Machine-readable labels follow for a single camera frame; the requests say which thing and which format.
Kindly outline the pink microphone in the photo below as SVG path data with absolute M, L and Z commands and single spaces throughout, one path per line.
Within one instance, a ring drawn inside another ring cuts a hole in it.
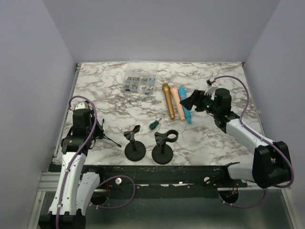
M 178 88 L 175 85 L 171 85 L 170 86 L 170 91 L 171 91 L 171 94 L 174 98 L 179 118 L 180 118 L 181 121 L 184 121 L 185 120 L 185 115 L 184 115 L 183 107 L 180 104 L 180 97 L 179 97 L 179 94 L 178 94 Z

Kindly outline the gold microphone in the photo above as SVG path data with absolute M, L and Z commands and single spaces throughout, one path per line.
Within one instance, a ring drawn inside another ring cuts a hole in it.
M 169 116 L 173 120 L 173 119 L 175 119 L 175 113 L 174 113 L 172 99 L 171 99 L 170 87 L 167 83 L 164 83 L 162 85 L 162 91 L 163 91 L 164 96 L 165 96 L 165 101 L 166 101 Z

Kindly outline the black round-base mic stand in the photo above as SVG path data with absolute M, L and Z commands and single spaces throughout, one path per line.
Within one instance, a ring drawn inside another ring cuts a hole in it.
M 169 130 L 166 133 L 154 133 L 156 146 L 152 150 L 153 160 L 160 165 L 166 165 L 173 158 L 173 150 L 167 143 L 174 143 L 178 140 L 179 133 L 176 130 Z

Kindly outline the black tripod mic stand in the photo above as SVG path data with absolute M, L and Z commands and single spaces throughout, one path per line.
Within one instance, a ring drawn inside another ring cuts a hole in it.
M 95 116 L 95 111 L 93 109 L 93 107 L 90 107 L 90 111 L 88 113 L 88 130 L 87 130 L 87 134 L 89 135 L 91 130 L 92 130 L 92 127 L 93 127 L 93 124 L 94 124 L 94 120 L 96 118 Z M 96 140 L 102 140 L 102 139 L 106 139 L 106 140 L 109 140 L 113 143 L 115 143 L 118 147 L 121 147 L 120 144 L 116 143 L 114 140 L 110 139 L 106 134 L 105 134 L 105 130 L 103 128 L 103 124 L 104 124 L 104 119 L 102 120 L 102 123 L 100 124 L 99 121 L 97 120 L 97 123 L 96 123 L 96 126 L 95 126 L 95 129 L 91 135 L 91 137 L 89 137 L 89 140 L 87 141 L 86 143 L 86 146 L 88 149 L 92 149 L 94 146 L 92 146 L 92 141 L 95 143 Z

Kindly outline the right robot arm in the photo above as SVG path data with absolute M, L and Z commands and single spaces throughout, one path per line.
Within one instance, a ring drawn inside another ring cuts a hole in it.
M 290 181 L 292 174 L 288 165 L 287 145 L 282 141 L 266 139 L 246 124 L 241 124 L 240 117 L 231 110 L 231 101 L 229 90 L 218 88 L 214 95 L 194 90 L 192 95 L 180 102 L 187 110 L 194 108 L 197 112 L 210 113 L 218 128 L 234 137 L 254 155 L 251 164 L 229 164 L 227 171 L 219 175 L 220 183 L 230 187 L 240 179 L 267 188 Z

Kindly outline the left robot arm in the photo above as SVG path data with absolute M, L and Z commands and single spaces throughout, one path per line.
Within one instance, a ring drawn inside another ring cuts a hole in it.
M 88 150 L 94 118 L 89 109 L 75 110 L 72 115 L 72 135 L 61 141 L 62 166 L 58 187 L 46 215 L 40 215 L 42 229 L 83 229 L 85 213 L 95 188 L 105 185 L 106 177 L 100 172 L 82 173 Z

